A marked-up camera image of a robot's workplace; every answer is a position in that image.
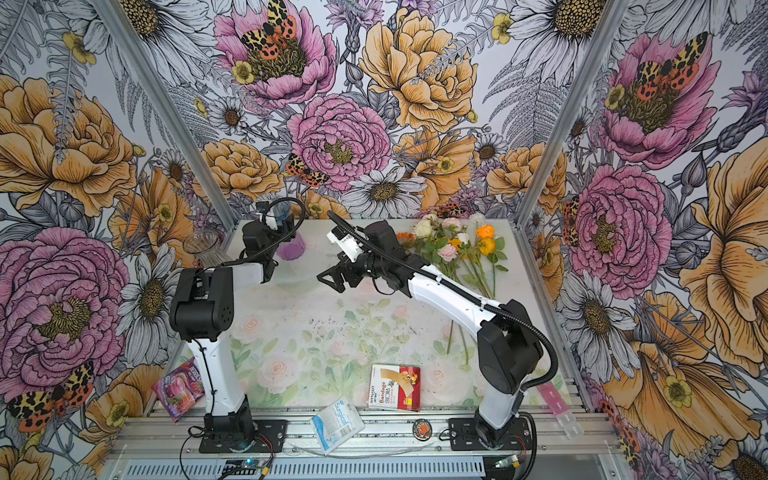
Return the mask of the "blue purple glass vase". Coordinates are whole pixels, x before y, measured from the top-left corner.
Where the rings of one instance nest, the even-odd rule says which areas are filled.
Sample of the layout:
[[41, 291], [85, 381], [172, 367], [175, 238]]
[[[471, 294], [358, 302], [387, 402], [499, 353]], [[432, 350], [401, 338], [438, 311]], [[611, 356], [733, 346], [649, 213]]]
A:
[[[289, 230], [291, 227], [298, 225], [305, 217], [301, 213], [301, 208], [290, 201], [279, 203], [274, 208], [274, 213], [278, 226], [284, 230]], [[299, 232], [296, 232], [293, 237], [279, 245], [277, 255], [285, 261], [292, 261], [301, 257], [305, 249], [306, 245], [303, 237]]]

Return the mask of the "cream white rose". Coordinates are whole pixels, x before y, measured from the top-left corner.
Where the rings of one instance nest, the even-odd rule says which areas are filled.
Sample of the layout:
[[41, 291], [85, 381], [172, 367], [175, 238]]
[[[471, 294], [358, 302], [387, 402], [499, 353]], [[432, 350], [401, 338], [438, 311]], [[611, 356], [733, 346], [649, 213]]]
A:
[[433, 233], [432, 221], [427, 218], [420, 220], [413, 228], [413, 234], [417, 239], [427, 239]]

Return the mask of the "pink carnation stem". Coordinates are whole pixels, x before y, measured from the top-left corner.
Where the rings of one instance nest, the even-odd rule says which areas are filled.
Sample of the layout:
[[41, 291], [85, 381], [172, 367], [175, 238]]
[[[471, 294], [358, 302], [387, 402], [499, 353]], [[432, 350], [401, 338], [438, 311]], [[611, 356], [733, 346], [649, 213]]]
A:
[[[458, 258], [459, 258], [459, 250], [458, 246], [460, 245], [459, 240], [446, 240], [442, 239], [439, 240], [437, 243], [437, 249], [436, 249], [436, 255], [439, 258], [439, 266], [438, 268], [440, 271], [446, 275], [448, 278], [450, 278], [454, 282], [459, 282], [458, 277]], [[448, 346], [447, 346], [447, 354], [450, 354], [451, 347], [453, 344], [453, 337], [454, 337], [454, 331], [456, 329], [455, 322], [451, 322], [451, 325], [449, 327], [449, 335], [448, 335]], [[464, 345], [464, 348], [466, 348], [466, 340], [464, 338], [463, 330], [461, 327], [459, 327], [459, 333], [462, 337], [462, 342]]]

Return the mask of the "pink rose flower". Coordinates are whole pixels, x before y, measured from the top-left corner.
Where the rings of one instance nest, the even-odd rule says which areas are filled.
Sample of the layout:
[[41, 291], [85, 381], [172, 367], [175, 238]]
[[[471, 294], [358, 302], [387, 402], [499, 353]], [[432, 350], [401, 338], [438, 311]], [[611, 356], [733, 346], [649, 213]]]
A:
[[457, 233], [461, 231], [462, 224], [458, 218], [445, 218], [442, 220], [442, 227], [444, 230]]

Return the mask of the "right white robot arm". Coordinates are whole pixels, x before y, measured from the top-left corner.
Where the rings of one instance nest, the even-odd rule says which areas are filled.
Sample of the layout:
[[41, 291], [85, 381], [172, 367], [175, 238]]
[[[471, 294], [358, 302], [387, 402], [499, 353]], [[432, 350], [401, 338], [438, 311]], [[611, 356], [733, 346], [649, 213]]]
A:
[[387, 295], [399, 292], [426, 303], [473, 334], [486, 392], [475, 413], [475, 431], [486, 449], [499, 449], [519, 417], [526, 392], [557, 373], [553, 345], [536, 328], [525, 306], [500, 303], [451, 280], [424, 258], [407, 252], [390, 224], [356, 227], [333, 214], [328, 240], [340, 249], [338, 263], [317, 275], [342, 293], [363, 279], [381, 280]]

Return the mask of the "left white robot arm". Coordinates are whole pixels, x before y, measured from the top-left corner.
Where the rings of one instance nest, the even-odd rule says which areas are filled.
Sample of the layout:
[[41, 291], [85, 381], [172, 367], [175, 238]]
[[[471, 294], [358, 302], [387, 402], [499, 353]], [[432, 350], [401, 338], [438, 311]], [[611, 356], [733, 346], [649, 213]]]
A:
[[194, 356], [205, 392], [204, 434], [250, 441], [255, 436], [247, 395], [236, 378], [229, 330], [235, 290], [271, 280], [278, 246], [294, 221], [263, 218], [242, 228], [243, 257], [212, 268], [182, 271], [170, 306], [170, 326]]

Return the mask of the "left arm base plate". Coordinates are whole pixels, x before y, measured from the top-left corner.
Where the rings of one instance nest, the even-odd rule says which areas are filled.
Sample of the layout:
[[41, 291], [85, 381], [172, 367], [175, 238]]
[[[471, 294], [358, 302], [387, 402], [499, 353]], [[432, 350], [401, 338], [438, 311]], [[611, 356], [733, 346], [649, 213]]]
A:
[[248, 424], [225, 417], [206, 420], [199, 452], [224, 453], [280, 453], [286, 437], [286, 420], [258, 419]]

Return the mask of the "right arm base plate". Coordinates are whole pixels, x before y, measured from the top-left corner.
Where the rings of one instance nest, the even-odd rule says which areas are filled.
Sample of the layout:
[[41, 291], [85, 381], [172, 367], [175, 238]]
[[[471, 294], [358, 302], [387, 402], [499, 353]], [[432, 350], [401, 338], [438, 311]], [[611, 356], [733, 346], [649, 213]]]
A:
[[533, 444], [535, 423], [520, 415], [513, 417], [502, 428], [495, 429], [477, 417], [449, 418], [448, 441], [452, 451], [491, 452], [529, 450]]

